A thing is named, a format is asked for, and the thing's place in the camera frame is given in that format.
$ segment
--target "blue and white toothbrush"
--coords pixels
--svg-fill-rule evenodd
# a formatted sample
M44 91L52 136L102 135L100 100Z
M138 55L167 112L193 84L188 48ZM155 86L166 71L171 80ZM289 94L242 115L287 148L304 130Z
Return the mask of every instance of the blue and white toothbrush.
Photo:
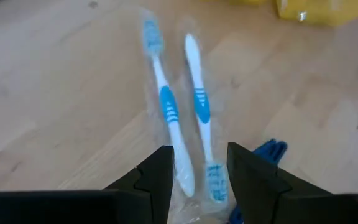
M148 12L143 21L143 40L146 54L152 61L155 78L157 79L158 92L160 94L162 113L169 128L175 156L175 176L184 193L188 197L192 197L195 191L193 166L181 134L175 97L169 88L160 61L160 54L163 52L162 35L158 27L158 22L151 12Z
M214 202L227 202L227 177L224 166L213 158L211 148L211 115L208 96L201 75L201 56L197 41L191 34L185 37L185 51L194 86L194 104L206 161L206 191Z

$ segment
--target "wooden floor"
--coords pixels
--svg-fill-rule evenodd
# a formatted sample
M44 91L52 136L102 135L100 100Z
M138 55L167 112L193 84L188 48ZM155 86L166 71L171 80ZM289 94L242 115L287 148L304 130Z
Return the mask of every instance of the wooden floor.
M140 42L160 18L164 57L196 170L203 154L181 48L203 47L213 146L289 149L280 166L358 192L358 20L335 29L278 20L270 4L197 0L0 1L0 190L101 189L169 144Z

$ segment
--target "plastic packaging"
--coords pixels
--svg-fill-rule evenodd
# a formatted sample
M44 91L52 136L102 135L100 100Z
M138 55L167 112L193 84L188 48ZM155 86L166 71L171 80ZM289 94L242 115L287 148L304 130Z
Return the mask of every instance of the plastic packaging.
M146 10L141 11L141 20L144 21L145 17L150 15L149 13L150 12ZM159 21L159 24L163 37L168 37L168 35L164 35L165 30L163 21ZM160 59L165 78L167 79L170 89L176 99L181 132L183 133L183 139L190 155L191 163L193 164L195 194L192 197L188 197L184 194L183 187L181 187L179 181L177 179L174 180L168 222L194 223L208 220L209 223L223 223L229 217L231 210L228 207L229 199L223 203L217 203L211 200L209 193L206 191L204 182L206 162L194 107L193 82L185 57L184 43L186 34L193 34L198 39L199 44L201 43L200 34L195 21L189 17L183 18L178 23L176 28L172 29L172 27L170 27L169 30L176 31L175 40L172 41L171 39L165 39L165 50L160 54ZM173 54L175 55L174 57L168 57L166 52L174 52ZM150 131L153 132L155 136L156 146L171 145L168 126L164 119L164 115L161 112L160 97L157 88L156 76L154 74L155 71L149 55L145 54L144 58L146 71L144 91L147 103L147 115L149 117L148 125ZM172 62L171 60L173 59L177 59L178 62ZM175 67L173 70L168 65L179 66ZM209 84L211 83L211 80L208 80L208 77L207 69L203 68L204 88L207 93L209 92ZM227 143L216 141L216 139L219 139L217 136L221 134L221 128L216 119L215 106L217 104L213 99L210 99L209 103L211 107L211 145L214 160L223 165L224 173L227 177L227 184L229 185L226 170Z
M358 18L358 0L276 0L278 14L313 24L338 26Z

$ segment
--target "blue grip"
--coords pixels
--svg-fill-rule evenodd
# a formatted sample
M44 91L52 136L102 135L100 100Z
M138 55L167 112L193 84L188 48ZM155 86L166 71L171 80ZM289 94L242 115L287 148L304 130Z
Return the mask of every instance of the blue grip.
M175 102L175 97L173 96L173 93L168 86L164 86L160 90L160 103L162 114L164 115L167 123L169 124L171 122L178 121L178 107Z
M194 89L194 104L198 118L204 124L208 123L211 119L211 113L209 112L209 101L204 88Z

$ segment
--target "blue plastic item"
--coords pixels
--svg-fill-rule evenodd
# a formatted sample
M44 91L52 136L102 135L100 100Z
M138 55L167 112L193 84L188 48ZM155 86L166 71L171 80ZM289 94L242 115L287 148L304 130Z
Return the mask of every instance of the blue plastic item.
M259 155L260 157L266 159L272 164L278 164L283 157L285 151L287 150L288 145L283 141L276 141L276 139L271 139L265 144L259 146L259 148L253 151L254 154ZM229 224L241 224L243 223L242 215L240 208L236 206L230 214Z

